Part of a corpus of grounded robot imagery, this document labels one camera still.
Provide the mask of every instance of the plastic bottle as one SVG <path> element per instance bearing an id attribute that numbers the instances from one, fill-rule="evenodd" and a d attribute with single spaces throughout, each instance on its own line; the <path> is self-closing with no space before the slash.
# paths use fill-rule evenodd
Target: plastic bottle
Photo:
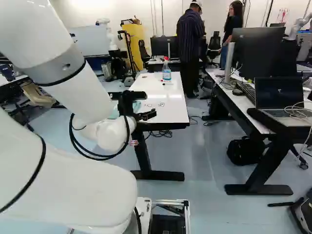
<path id="1" fill-rule="evenodd" d="M 169 67 L 169 59 L 168 57 L 164 57 L 165 62 L 162 66 L 162 79 L 164 81 L 171 81 L 171 69 Z"/>

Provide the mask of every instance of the dark shirt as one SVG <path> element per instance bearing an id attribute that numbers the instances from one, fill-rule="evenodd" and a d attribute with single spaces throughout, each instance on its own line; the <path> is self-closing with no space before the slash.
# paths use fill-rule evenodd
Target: dark shirt
<path id="1" fill-rule="evenodd" d="M 243 21 L 239 17 L 230 17 L 229 22 L 226 23 L 224 28 L 224 38 L 222 44 L 229 38 L 230 35 L 232 35 L 233 29 L 241 27 L 243 27 Z"/>
<path id="2" fill-rule="evenodd" d="M 176 34 L 181 62 L 199 58 L 199 42 L 204 36 L 204 23 L 200 14 L 187 9 L 177 22 Z"/>

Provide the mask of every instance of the laptop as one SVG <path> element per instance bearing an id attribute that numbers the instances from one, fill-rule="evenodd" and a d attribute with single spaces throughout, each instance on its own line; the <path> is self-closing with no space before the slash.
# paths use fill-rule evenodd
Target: laptop
<path id="1" fill-rule="evenodd" d="M 285 107 L 293 106 L 302 102 L 303 87 L 300 77 L 277 77 L 277 78 L 255 78 L 255 106 L 256 109 L 284 124 L 287 127 L 310 126 L 312 113 L 299 108 L 294 111 L 304 113 L 308 122 L 290 117 L 284 111 Z"/>

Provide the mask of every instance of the black monitor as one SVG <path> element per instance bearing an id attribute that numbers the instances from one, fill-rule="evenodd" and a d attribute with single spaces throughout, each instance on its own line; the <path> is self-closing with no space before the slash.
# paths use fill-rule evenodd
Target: black monitor
<path id="1" fill-rule="evenodd" d="M 269 77 L 285 27 L 235 28 L 232 42 L 235 42 L 233 59 L 238 62 L 240 75 L 246 79 Z"/>
<path id="2" fill-rule="evenodd" d="M 169 56 L 168 43 L 170 43 L 170 58 L 178 58 L 178 47 L 176 37 L 151 38 L 153 56 Z"/>
<path id="3" fill-rule="evenodd" d="M 271 23 L 270 27 L 284 27 L 285 23 Z"/>

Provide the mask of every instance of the striped shirt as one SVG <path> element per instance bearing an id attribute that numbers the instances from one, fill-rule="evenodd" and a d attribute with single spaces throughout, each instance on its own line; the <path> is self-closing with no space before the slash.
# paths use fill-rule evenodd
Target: striped shirt
<path id="1" fill-rule="evenodd" d="M 204 36 L 204 23 L 200 14 L 187 9 L 176 25 L 176 34 L 181 62 L 199 57 L 199 42 Z"/>

